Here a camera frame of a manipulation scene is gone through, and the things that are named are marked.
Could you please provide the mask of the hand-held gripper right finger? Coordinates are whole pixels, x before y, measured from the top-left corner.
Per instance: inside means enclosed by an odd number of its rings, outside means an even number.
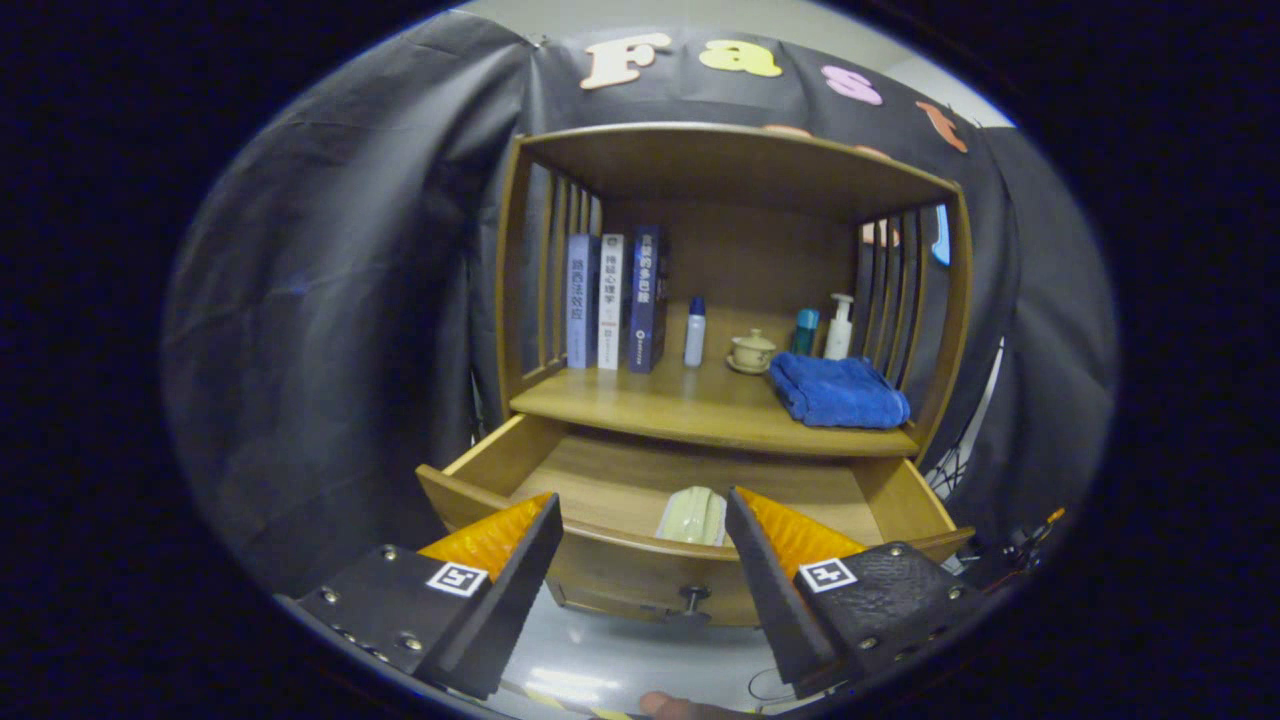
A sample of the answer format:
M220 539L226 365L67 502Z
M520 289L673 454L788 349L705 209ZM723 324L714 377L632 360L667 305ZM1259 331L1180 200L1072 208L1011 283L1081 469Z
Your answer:
M744 487L724 527L782 682L806 698L896 673L957 635L986 593L904 542L865 546Z

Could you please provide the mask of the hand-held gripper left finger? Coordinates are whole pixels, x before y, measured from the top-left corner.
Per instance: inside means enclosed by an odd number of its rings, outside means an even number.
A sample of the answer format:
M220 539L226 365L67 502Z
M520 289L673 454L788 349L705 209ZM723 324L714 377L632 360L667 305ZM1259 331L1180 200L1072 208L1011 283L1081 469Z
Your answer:
M284 609L421 683L485 700L563 538L545 492L412 550L380 544Z

